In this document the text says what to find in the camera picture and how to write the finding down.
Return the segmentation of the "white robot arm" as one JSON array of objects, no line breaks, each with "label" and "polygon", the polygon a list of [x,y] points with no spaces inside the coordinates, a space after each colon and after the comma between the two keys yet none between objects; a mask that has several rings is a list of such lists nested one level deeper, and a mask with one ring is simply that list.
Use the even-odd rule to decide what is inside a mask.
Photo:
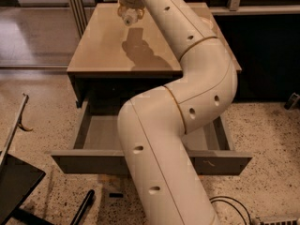
[{"label": "white robot arm", "polygon": [[184,0],[119,0],[145,8],[168,42],[182,78],[128,100],[118,114],[127,166],[150,225],[220,225],[182,138],[218,118],[237,88],[224,44]]}]

